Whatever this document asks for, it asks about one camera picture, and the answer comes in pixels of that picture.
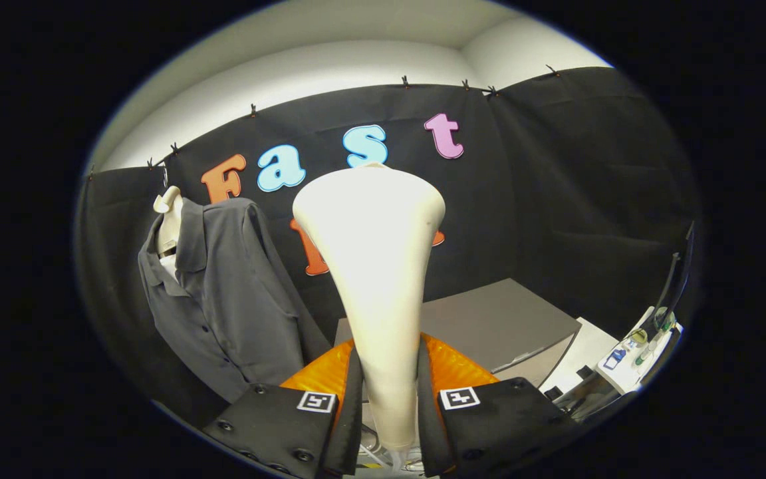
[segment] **gray shirt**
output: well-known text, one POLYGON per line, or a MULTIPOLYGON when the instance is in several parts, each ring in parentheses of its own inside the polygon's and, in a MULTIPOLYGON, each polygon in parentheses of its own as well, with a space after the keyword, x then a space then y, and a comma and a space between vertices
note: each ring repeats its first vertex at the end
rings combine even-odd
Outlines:
POLYGON ((250 383, 279 385, 329 350, 256 203, 183 199, 178 282, 159 263, 162 218, 138 253, 147 301, 158 333, 213 391, 234 402, 250 383))

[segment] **shirt collar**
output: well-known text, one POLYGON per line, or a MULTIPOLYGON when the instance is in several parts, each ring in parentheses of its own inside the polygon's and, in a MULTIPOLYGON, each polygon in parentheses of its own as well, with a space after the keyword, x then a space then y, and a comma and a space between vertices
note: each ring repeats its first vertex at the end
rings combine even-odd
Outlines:
POLYGON ((206 234, 203 206, 182 199, 182 225, 176 242, 176 269, 194 273, 206 269, 206 234))
MULTIPOLYGON (((156 251, 156 233, 162 224, 164 216, 159 215, 146 236, 144 245, 141 246, 138 257, 143 267, 146 282, 151 286, 158 286, 165 282, 168 275, 167 270, 162 267, 156 251)), ((180 236, 176 242, 176 269, 192 273, 200 271, 206 267, 206 236, 203 226, 203 206, 193 201, 182 199, 182 224, 180 225, 180 236)), ((176 281, 170 279, 165 288, 168 292, 182 290, 176 281)))

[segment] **mannequin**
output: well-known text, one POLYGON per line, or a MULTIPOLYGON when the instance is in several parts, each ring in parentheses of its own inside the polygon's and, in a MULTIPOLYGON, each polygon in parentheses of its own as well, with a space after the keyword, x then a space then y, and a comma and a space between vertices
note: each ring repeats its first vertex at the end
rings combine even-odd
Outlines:
POLYGON ((327 261, 380 443, 399 462, 416 441, 419 314, 445 202, 423 179, 371 163, 308 183, 293 210, 327 261))
POLYGON ((170 277, 176 280, 176 242, 179 241, 179 231, 182 226, 182 192, 171 186, 164 196, 157 196, 152 202, 152 209, 164 215, 161 226, 156 234, 156 252, 162 267, 170 277))

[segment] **orange padding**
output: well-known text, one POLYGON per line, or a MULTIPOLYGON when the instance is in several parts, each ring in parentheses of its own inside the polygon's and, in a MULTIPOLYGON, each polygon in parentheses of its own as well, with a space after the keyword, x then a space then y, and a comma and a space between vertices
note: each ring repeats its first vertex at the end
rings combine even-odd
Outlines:
POLYGON ((320 355, 315 361, 285 380, 280 386, 298 391, 314 391, 335 394, 338 397, 338 408, 335 412, 334 426, 341 414, 344 403, 344 388, 347 386, 347 367, 350 362, 350 352, 353 351, 353 339, 341 343, 330 351, 320 355))
MULTIPOLYGON (((431 361, 431 383, 434 386, 434 404, 436 404, 440 420, 442 414, 439 411, 436 398, 439 397, 439 391, 442 389, 475 387, 499 382, 492 373, 478 366, 475 361, 465 357, 443 341, 425 333, 422 333, 422 339, 428 346, 428 355, 431 361)), ((332 348, 315 361, 307 364, 306 367, 291 378, 286 379, 280 386, 298 389, 298 391, 315 391, 337 395, 338 408, 335 413, 335 421, 338 422, 341 406, 344 403, 347 367, 353 346, 353 339, 341 343, 341 345, 332 348)))
POLYGON ((437 407, 439 420, 442 412, 439 410, 439 391, 442 389, 467 388, 498 383, 498 378, 475 361, 465 357, 456 349, 446 345, 435 337, 422 333, 422 339, 428 346, 428 357, 431 360, 431 385, 434 386, 434 404, 437 407))

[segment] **blue letter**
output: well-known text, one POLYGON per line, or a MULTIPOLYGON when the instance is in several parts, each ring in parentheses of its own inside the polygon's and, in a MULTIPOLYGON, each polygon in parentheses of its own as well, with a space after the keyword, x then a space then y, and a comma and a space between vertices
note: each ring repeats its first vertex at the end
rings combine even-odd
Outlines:
POLYGON ((307 171, 301 168, 301 157, 297 148, 291 145, 274 146, 259 157, 258 165, 265 168, 259 172, 256 181, 264 192, 277 191, 283 186, 296 187, 307 177, 307 171))
POLYGON ((383 145, 385 139, 386 131, 376 124, 347 130, 341 139, 344 149, 352 153, 347 155, 347 164, 355 168, 367 163, 386 163, 389 151, 383 145))

